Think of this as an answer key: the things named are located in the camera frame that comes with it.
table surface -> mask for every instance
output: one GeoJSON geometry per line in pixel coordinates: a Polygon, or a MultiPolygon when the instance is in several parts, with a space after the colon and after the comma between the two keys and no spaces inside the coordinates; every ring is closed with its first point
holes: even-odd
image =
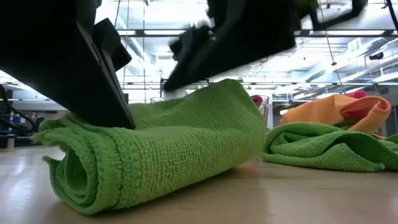
{"type": "Polygon", "coordinates": [[[48,223],[398,223],[398,174],[306,169],[249,161],[122,212],[84,217],[59,201],[42,156],[55,147],[0,149],[0,220],[48,223]]]}

orange towel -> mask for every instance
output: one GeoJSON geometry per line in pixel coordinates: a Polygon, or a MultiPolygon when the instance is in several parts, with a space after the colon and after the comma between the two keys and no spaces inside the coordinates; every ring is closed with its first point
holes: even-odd
{"type": "Polygon", "coordinates": [[[349,128],[350,131],[371,134],[386,121],[390,112],[390,103],[378,96],[365,96],[356,99],[344,95],[332,95],[288,110],[280,123],[316,122],[335,124],[353,119],[358,122],[349,128]]]}

machine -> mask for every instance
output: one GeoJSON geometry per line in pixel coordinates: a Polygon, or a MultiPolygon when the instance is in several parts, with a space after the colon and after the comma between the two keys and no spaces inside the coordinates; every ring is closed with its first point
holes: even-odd
{"type": "MultiPolygon", "coordinates": [[[[351,12],[319,22],[316,0],[208,0],[208,16],[214,24],[192,27],[170,45],[178,64],[164,90],[294,47],[294,31],[300,29],[304,16],[311,17],[315,30],[323,30],[358,16],[366,4],[367,0],[353,0],[351,12]],[[273,34],[253,32],[258,28],[273,34]],[[240,57],[231,56],[232,47],[240,57]]],[[[134,129],[116,77],[131,57],[109,19],[94,25],[100,5],[101,0],[2,3],[12,18],[1,15],[0,70],[92,125],[134,129]],[[56,26],[49,26],[50,21],[56,26]]]]}

crumpled green towel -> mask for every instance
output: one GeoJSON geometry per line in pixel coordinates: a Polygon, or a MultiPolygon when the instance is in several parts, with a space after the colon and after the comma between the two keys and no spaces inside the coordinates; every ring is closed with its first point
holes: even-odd
{"type": "Polygon", "coordinates": [[[377,140],[368,134],[319,123],[289,123],[266,134],[267,162],[319,169],[398,171],[398,136],[377,140]]]}
{"type": "Polygon", "coordinates": [[[234,80],[130,109],[135,131],[100,128],[67,115],[45,122],[35,136],[66,153],[61,161],[44,159],[54,192],[82,214],[161,197],[224,172],[264,146],[262,116],[234,80]]]}

ceiling duct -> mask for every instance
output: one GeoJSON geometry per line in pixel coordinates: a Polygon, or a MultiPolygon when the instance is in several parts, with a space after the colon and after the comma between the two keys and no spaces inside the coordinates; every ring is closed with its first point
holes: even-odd
{"type": "Polygon", "coordinates": [[[337,64],[335,66],[329,65],[329,64],[323,64],[320,67],[321,68],[316,68],[315,70],[312,70],[309,72],[308,75],[305,77],[306,82],[312,82],[315,79],[333,72],[334,70],[338,70],[340,68],[343,68],[347,65],[349,65],[351,62],[351,59],[357,58],[360,56],[366,57],[368,55],[371,55],[373,52],[377,51],[380,49],[382,46],[388,44],[390,41],[393,41],[395,38],[390,37],[390,38],[376,38],[376,39],[367,39],[367,38],[357,38],[350,43],[348,43],[348,50],[346,50],[344,53],[341,55],[335,57],[335,61],[337,64]]]}

